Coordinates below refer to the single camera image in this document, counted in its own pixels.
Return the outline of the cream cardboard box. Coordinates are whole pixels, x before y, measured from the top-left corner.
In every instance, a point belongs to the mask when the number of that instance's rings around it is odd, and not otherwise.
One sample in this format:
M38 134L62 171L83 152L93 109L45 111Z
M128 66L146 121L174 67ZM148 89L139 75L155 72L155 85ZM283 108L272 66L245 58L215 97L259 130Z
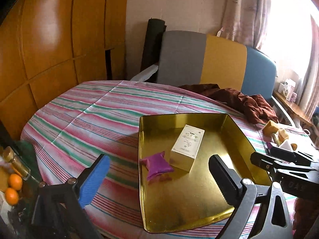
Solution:
M173 145L169 163L190 172L200 149L205 130L185 125Z

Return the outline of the purple fabric sachet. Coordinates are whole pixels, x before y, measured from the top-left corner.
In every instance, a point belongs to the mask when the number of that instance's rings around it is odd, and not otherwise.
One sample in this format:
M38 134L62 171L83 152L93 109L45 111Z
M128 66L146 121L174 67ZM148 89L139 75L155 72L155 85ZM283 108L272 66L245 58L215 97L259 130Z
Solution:
M140 163L146 166L148 170L147 181L151 181L157 176L171 173L174 171L172 166L165 160L165 152L159 152L148 156L146 158L140 159Z

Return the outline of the white foam block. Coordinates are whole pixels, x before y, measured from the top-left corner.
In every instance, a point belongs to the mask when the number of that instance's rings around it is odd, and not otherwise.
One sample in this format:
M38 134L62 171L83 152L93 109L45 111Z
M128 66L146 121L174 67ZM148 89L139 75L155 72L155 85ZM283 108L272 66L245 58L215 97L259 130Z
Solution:
M293 148L292 148L292 145L290 143L290 141L287 139L287 140L284 140L280 145L279 145L279 148L281 149L284 149L284 150L287 150L287 151L290 151L290 152L293 152Z

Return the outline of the yellow wooden toy block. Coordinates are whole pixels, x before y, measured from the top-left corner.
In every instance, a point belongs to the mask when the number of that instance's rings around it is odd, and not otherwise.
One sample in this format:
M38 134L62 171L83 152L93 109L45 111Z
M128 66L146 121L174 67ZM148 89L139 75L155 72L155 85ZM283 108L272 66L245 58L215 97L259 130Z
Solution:
M288 132L284 128L280 128L279 125L277 125L275 122L272 120L268 121L266 125L262 128L262 133L270 137L274 144L279 147L279 145L284 141L284 140L289 140L290 136L288 135ZM297 149L297 144L291 142L292 148L294 151Z

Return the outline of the wooden side shelf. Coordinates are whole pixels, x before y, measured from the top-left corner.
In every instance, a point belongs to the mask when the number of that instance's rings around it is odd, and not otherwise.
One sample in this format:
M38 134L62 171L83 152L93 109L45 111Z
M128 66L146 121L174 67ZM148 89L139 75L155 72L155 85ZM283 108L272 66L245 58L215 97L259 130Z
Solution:
M300 128L303 124L309 127L313 126L311 118L308 117L298 105L287 101L284 96L277 91L273 92L272 98L275 99L284 109L284 112L288 115L289 122L293 122L295 127Z

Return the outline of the lower orange tangerine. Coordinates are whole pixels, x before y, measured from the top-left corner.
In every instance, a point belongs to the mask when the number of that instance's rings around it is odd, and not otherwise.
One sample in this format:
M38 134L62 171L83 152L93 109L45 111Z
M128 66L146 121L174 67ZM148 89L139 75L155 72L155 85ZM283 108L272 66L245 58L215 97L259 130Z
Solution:
M18 195L18 192L14 190L13 188L10 188L10 187L7 188L4 194L5 194L5 200L9 205L15 206L18 203L19 195Z

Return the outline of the orange tangerine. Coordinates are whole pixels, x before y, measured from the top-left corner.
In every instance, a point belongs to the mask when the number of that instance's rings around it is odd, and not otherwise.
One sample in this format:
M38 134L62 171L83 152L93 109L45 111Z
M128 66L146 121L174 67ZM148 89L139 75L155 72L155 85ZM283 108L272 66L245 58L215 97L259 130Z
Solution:
M23 180L18 174L11 174L8 178L8 184L12 189L19 191L22 189Z
M14 190L13 188L10 188L10 187L7 188L4 194L5 194L5 200L9 205L15 206L18 203L19 195L18 195L18 192Z

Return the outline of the upper orange tangerine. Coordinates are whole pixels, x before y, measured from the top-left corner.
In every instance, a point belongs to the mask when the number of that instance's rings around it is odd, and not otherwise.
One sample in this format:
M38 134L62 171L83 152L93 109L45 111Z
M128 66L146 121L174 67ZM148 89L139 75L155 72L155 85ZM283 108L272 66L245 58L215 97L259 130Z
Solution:
M8 184L12 189L19 191L22 189L23 180L18 174L11 174L8 178Z

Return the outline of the dark red crumpled cloth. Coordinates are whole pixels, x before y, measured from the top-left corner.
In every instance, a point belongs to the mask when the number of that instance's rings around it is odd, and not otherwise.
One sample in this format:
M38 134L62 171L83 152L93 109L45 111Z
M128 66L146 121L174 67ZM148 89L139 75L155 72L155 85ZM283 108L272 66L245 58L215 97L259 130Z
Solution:
M217 84L182 85L179 88L219 101L244 114L252 124L278 123L275 111L261 94L248 96L233 88L220 88Z

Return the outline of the white boxes on shelf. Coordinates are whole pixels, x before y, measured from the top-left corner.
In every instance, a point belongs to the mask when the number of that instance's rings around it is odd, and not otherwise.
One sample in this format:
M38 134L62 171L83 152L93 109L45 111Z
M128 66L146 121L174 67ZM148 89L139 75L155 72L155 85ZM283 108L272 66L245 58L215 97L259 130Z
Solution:
M296 83L292 79L286 79L284 83L280 83L278 93L287 101L294 103L297 94L294 92Z

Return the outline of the gold metal tray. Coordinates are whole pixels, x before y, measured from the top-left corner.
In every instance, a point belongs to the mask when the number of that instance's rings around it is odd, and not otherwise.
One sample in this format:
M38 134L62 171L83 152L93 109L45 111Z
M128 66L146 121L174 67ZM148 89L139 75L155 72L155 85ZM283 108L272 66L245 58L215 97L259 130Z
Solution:
M147 180L139 167L140 205L144 229L152 234L191 230L228 218L233 207L225 201L208 167L217 154L242 178L269 185L266 171L250 162L256 150L233 118L222 113L187 113L142 116L139 125L140 159L171 149L185 125L204 130L195 162L189 171L179 168L163 181Z

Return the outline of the striped pink green bedsheet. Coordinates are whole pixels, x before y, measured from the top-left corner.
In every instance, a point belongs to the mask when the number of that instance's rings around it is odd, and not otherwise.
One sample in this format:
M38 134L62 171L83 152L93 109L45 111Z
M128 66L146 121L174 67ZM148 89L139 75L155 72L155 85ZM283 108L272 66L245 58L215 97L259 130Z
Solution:
M86 211L109 238L152 238L143 229L138 192L138 126L143 115L226 113L256 151L264 153L262 126L199 94L168 85L134 81L88 81L39 109L21 138L35 150L48 184L77 177L102 153L110 170Z

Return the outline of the pink patterned curtain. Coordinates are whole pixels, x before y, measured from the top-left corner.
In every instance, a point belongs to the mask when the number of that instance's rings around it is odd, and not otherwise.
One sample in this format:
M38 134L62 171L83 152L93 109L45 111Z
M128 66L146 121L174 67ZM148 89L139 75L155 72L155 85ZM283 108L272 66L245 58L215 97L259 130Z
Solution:
M217 36L259 50L270 7L271 0L227 0Z

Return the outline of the orange wooden wardrobe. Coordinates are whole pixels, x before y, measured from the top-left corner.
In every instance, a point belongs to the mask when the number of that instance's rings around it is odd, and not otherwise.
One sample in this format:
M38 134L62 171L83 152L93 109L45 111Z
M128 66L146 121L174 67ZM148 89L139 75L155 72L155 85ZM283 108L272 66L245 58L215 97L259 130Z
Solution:
M126 9L127 0L17 0L1 24L1 122L13 139L72 87L126 77Z

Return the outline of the white bed frame rail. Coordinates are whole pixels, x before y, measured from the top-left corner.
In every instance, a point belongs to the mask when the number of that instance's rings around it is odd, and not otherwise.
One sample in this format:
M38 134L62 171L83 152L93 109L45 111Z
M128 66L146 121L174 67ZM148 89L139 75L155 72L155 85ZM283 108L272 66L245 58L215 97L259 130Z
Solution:
M145 82L149 78L151 78L159 69L158 65L151 65L145 70L141 71L139 74L135 75L130 79L131 81L136 81L136 82Z

